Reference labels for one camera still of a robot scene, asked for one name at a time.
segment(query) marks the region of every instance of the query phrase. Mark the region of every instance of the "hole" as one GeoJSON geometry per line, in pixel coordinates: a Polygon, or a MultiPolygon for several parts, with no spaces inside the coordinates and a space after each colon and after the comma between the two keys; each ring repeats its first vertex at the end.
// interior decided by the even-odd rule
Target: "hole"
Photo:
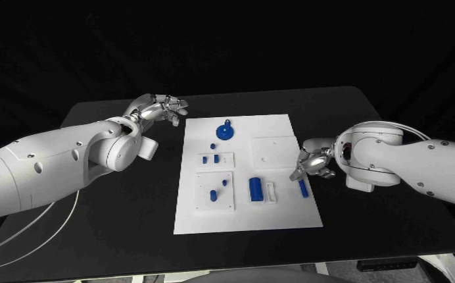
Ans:
{"type": "Polygon", "coordinates": [[[44,171],[44,164],[42,163],[35,163],[35,171],[38,173],[42,173],[42,171],[44,171]]]}
{"type": "Polygon", "coordinates": [[[71,152],[71,155],[74,156],[74,160],[78,161],[80,160],[80,152],[76,149],[71,152]]]}

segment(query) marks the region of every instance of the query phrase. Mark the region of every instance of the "small blue part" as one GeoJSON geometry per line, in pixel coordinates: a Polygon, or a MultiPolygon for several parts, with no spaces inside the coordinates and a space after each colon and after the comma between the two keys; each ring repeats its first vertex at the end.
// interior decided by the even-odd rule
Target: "small blue part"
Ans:
{"type": "Polygon", "coordinates": [[[215,190],[211,191],[211,201],[212,202],[217,201],[217,191],[215,190]]]}
{"type": "Polygon", "coordinates": [[[309,191],[307,191],[307,187],[306,187],[306,181],[300,180],[299,181],[299,185],[302,186],[302,195],[304,196],[304,198],[309,197],[309,191]]]}
{"type": "Polygon", "coordinates": [[[253,202],[264,201],[261,178],[250,179],[250,196],[253,202]]]}
{"type": "Polygon", "coordinates": [[[217,129],[217,137],[221,140],[231,140],[235,135],[235,129],[231,127],[231,120],[225,121],[225,125],[217,129]]]}

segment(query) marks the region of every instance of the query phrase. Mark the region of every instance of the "floor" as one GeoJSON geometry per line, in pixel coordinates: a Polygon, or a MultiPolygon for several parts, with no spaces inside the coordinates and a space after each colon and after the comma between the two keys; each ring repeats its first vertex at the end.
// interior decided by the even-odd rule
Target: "floor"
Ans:
{"type": "MultiPolygon", "coordinates": [[[[427,273],[418,265],[414,269],[388,270],[376,272],[361,272],[356,268],[356,261],[343,261],[328,263],[329,275],[345,278],[353,283],[433,283],[427,273]]],[[[283,266],[292,270],[304,270],[317,272],[315,264],[283,266]]],[[[145,277],[145,283],[165,283],[165,275],[152,275],[145,277]]],[[[83,283],[135,283],[133,277],[101,278],[97,280],[84,280],[83,283]]]]}

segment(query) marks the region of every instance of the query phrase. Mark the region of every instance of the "black curtain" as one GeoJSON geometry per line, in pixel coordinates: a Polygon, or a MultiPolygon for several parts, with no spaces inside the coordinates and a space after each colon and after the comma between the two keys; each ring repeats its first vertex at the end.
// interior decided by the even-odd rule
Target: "black curtain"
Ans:
{"type": "Polygon", "coordinates": [[[359,87],[384,119],[455,140],[454,7],[0,0],[0,145],[58,128],[81,101],[329,86],[359,87]]]}

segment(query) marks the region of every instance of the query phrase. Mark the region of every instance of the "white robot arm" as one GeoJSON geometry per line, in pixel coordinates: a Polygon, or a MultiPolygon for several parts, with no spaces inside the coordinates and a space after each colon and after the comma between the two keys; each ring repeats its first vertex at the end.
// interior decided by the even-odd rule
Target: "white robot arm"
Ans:
{"type": "Polygon", "coordinates": [[[306,174],[332,178],[328,164],[336,159],[346,172],[349,188],[372,192],[375,186],[395,186],[401,179],[423,194],[455,203],[455,143],[431,138],[392,122],[365,122],[336,139],[304,142],[292,180],[306,174]],[[424,140],[404,145],[404,130],[424,140]]]}
{"type": "Polygon", "coordinates": [[[143,133],[156,120],[179,126],[188,102],[169,95],[139,97],[123,116],[31,135],[0,149],[0,217],[47,205],[137,156],[152,160],[158,142],[143,133]]]}

